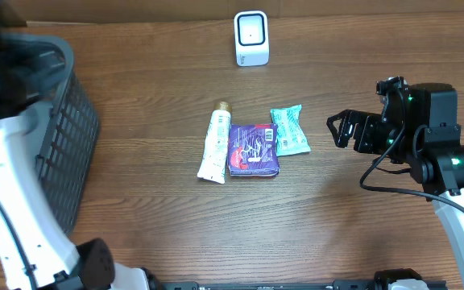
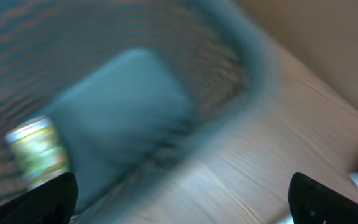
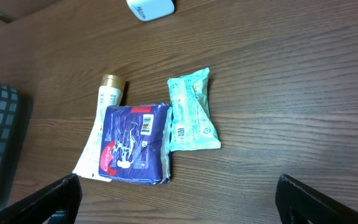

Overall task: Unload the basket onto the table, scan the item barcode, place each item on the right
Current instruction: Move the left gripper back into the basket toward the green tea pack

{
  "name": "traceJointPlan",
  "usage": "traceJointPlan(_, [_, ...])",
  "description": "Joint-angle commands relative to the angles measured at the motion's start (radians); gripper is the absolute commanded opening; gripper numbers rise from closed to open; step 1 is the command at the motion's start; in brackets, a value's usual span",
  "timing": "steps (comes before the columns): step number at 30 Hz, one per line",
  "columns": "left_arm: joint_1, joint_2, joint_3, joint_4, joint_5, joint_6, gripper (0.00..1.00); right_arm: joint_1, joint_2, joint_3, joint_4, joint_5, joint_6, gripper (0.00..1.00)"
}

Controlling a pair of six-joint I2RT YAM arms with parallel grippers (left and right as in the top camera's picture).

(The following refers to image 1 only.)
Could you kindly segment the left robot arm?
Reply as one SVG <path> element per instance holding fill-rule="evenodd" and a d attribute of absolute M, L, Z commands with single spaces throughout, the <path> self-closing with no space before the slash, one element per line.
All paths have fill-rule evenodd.
<path fill-rule="evenodd" d="M 0 261 L 7 287 L 159 288 L 147 269 L 115 262 L 102 239 L 77 245 L 68 238 L 99 117 L 67 42 L 7 34 L 2 25 L 0 13 Z"/>

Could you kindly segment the teal snack packet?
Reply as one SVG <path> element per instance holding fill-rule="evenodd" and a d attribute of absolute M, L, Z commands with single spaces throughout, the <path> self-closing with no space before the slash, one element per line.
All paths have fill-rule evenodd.
<path fill-rule="evenodd" d="M 311 148 L 300 127 L 302 105 L 271 109 L 271 119 L 277 125 L 276 154 L 278 156 L 309 153 Z"/>

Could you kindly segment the white tube gold cap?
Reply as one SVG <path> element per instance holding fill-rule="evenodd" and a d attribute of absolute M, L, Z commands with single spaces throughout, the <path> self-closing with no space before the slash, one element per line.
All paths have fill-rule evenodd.
<path fill-rule="evenodd" d="M 201 166 L 197 173 L 200 179 L 225 183 L 231 113 L 232 107 L 228 102 L 219 101 L 214 106 L 205 136 Z"/>

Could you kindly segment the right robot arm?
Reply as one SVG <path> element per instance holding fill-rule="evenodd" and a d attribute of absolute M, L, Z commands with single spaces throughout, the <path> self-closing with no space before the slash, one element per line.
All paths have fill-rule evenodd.
<path fill-rule="evenodd" d="M 431 202 L 454 253 L 464 285 L 464 145 L 458 124 L 458 94 L 449 84 L 408 85 L 402 77 L 376 85 L 383 110 L 379 114 L 343 110 L 327 119 L 337 147 L 354 140 L 358 153 L 376 158 L 363 173 L 361 188 L 380 193 L 423 197 Z M 389 159 L 406 164 L 404 172 L 420 191 L 370 186 L 366 178 Z"/>

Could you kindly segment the purple snack packet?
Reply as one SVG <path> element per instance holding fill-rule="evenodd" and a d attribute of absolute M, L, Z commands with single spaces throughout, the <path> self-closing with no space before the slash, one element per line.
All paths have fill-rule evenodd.
<path fill-rule="evenodd" d="M 280 164 L 276 155 L 277 125 L 232 124 L 228 165 L 232 176 L 276 176 Z"/>

